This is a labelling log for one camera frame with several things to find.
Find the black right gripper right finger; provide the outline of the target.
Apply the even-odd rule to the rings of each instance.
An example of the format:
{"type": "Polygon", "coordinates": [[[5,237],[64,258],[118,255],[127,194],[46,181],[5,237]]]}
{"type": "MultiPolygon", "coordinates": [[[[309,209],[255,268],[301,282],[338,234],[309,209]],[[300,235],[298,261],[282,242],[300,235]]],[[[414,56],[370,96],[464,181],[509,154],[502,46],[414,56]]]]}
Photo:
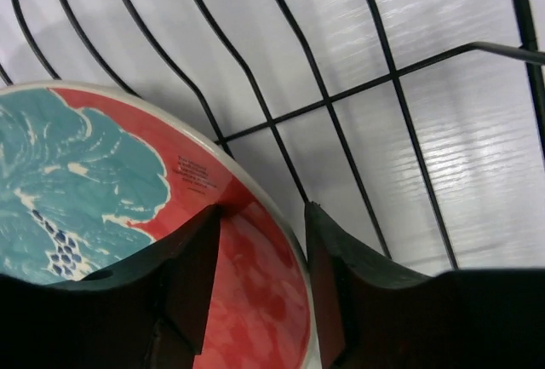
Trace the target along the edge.
{"type": "Polygon", "coordinates": [[[404,267],[305,207],[310,283],[325,368],[541,368],[544,272],[404,267]]]}

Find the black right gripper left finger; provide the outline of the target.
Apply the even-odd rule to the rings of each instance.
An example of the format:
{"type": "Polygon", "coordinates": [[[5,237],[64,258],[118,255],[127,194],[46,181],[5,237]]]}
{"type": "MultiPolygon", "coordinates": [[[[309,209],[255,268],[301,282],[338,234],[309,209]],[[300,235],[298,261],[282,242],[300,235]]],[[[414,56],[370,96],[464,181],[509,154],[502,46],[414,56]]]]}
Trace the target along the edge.
{"type": "Polygon", "coordinates": [[[221,235],[211,205],[83,280],[1,278],[4,368],[190,368],[202,352],[221,235]]]}

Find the teal and red plate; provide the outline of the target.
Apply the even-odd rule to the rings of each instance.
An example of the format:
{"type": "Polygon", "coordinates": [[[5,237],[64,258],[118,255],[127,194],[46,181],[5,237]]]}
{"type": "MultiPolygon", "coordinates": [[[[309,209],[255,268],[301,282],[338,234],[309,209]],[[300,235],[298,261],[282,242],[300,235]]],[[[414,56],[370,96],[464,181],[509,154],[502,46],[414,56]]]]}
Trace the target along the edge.
{"type": "Polygon", "coordinates": [[[224,209],[198,368],[316,368],[301,246],[280,209],[216,144],[132,95],[49,81],[1,91],[1,270],[81,280],[224,209]]]}

